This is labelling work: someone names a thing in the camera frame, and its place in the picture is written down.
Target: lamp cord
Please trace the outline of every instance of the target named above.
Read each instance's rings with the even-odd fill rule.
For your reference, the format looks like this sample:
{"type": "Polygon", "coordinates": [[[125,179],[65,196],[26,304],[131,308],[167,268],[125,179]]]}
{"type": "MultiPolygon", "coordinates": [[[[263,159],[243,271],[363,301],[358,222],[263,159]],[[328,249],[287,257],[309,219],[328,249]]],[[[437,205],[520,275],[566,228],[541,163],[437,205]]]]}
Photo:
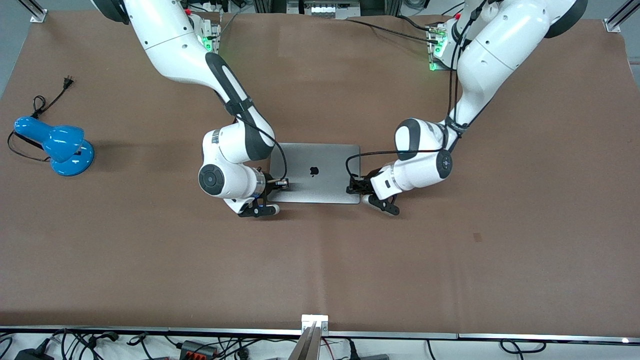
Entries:
{"type": "MultiPolygon", "coordinates": [[[[55,99],[53,99],[53,101],[51,101],[48,105],[47,105],[47,99],[45,99],[44,96],[42,95],[38,95],[36,97],[33,98],[33,113],[31,114],[31,117],[33,117],[34,119],[38,119],[40,117],[40,115],[42,115],[45,111],[47,111],[53,104],[56,103],[56,101],[58,101],[58,99],[62,96],[62,94],[64,94],[67,89],[71,86],[71,84],[74,83],[74,80],[71,76],[67,76],[64,80],[64,83],[62,85],[62,91],[60,92],[60,94],[58,94],[58,96],[55,97],[55,99]]],[[[22,136],[18,133],[16,133],[15,131],[11,131],[11,133],[9,133],[9,136],[7,136],[6,138],[6,145],[9,147],[9,150],[11,150],[12,153],[17,154],[19,156],[22,156],[23,158],[27,158],[27,159],[31,159],[31,160],[35,160],[35,161],[40,161],[42,163],[46,163],[49,160],[51,160],[50,156],[47,156],[44,159],[41,158],[34,158],[32,156],[29,156],[27,154],[24,154],[23,152],[18,151],[16,148],[13,147],[12,145],[12,141],[11,139],[13,138],[13,136],[16,136],[17,138],[25,141],[26,143],[37,147],[40,150],[42,149],[42,145],[40,145],[39,143],[33,141],[32,139],[29,139],[25,136],[22,136]]]]}

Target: lamp base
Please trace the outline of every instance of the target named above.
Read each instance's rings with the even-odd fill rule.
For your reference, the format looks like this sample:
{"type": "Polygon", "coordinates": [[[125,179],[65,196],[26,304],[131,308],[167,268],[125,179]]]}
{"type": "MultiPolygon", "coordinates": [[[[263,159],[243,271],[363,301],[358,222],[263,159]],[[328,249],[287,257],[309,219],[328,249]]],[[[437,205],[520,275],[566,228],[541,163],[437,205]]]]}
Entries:
{"type": "Polygon", "coordinates": [[[84,172],[93,162],[93,146],[86,141],[82,141],[80,149],[71,158],[63,163],[51,160],[51,168],[62,176],[76,176],[84,172]]]}

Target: laptop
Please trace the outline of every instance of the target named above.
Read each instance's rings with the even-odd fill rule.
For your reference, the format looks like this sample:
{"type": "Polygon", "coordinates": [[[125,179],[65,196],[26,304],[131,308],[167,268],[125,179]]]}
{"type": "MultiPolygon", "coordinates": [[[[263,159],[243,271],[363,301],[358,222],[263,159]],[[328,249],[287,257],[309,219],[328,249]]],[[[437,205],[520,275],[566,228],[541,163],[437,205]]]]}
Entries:
{"type": "MultiPolygon", "coordinates": [[[[359,194],[348,194],[348,157],[360,153],[357,145],[325,143],[281,143],[287,158],[289,188],[269,194],[272,202],[313,202],[323,204],[358,204],[359,194]]],[[[360,174],[360,158],[349,161],[351,172],[360,174]]],[[[284,173],[284,162],[278,147],[273,147],[269,174],[274,178],[284,173]]]]}

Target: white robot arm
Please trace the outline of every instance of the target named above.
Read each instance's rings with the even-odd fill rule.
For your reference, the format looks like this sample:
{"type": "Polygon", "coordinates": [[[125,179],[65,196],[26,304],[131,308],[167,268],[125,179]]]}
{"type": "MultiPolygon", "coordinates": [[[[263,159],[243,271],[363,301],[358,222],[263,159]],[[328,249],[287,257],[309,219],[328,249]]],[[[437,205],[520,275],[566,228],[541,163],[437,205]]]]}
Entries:
{"type": "Polygon", "coordinates": [[[241,217],[275,215],[279,207],[266,195],[287,187],[245,161],[266,159],[274,146],[269,123],[258,112],[227,63],[197,39],[193,20],[179,1],[92,0],[108,18],[131,22],[149,60],[163,76],[180,83],[212,88],[236,121],[209,131],[202,140],[203,164],[198,173],[202,190],[224,199],[241,217]]]}
{"type": "Polygon", "coordinates": [[[399,159],[361,179],[352,178],[348,192],[362,194],[367,205],[388,215],[398,215],[394,204],[398,193],[446,179],[456,142],[498,88],[543,38],[571,28],[584,14],[587,1],[467,0],[460,19],[441,26],[446,38],[438,57],[448,67],[457,67],[460,101],[439,123],[418,119],[400,123],[395,137],[399,159]]]}

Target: brown paper mat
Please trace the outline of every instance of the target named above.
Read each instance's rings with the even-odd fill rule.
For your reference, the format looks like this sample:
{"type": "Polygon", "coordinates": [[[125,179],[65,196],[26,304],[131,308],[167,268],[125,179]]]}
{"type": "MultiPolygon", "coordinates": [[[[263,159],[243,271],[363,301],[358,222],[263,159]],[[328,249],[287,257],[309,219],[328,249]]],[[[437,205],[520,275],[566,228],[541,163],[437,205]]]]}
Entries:
{"type": "MultiPolygon", "coordinates": [[[[447,110],[448,74],[421,43],[359,24],[240,15],[221,55],[281,142],[392,149],[400,121],[447,110]]],[[[67,179],[0,151],[0,323],[296,328],[322,313],[332,330],[640,336],[640,97],[622,38],[596,20],[544,40],[451,177],[402,194],[398,218],[303,204],[235,216],[196,180],[202,136],[231,118],[97,12],[31,27],[5,132],[67,74],[77,83],[43,120],[83,127],[95,163],[67,179]]]]}

